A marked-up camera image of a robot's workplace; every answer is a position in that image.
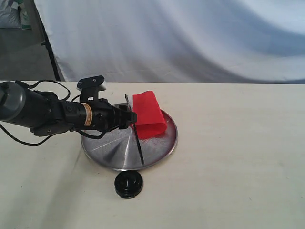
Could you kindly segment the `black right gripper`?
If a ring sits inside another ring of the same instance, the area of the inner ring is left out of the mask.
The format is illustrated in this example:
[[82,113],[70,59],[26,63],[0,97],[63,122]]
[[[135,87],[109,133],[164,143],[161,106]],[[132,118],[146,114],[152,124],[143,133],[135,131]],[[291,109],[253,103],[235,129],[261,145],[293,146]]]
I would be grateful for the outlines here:
[[121,112],[107,101],[61,102],[61,132],[97,130],[110,132],[114,129],[127,129],[137,122],[137,114],[127,104],[119,105]]

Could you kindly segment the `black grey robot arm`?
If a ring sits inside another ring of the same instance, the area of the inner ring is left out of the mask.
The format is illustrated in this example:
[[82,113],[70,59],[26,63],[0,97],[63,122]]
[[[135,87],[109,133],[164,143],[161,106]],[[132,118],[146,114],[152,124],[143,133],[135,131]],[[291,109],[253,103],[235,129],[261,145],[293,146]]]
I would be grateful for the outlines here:
[[79,101],[59,99],[54,92],[33,90],[21,81],[0,84],[0,120],[23,126],[39,137],[78,132],[101,139],[115,129],[126,129],[137,122],[137,114],[127,105],[111,105],[99,98],[103,79],[78,82]]

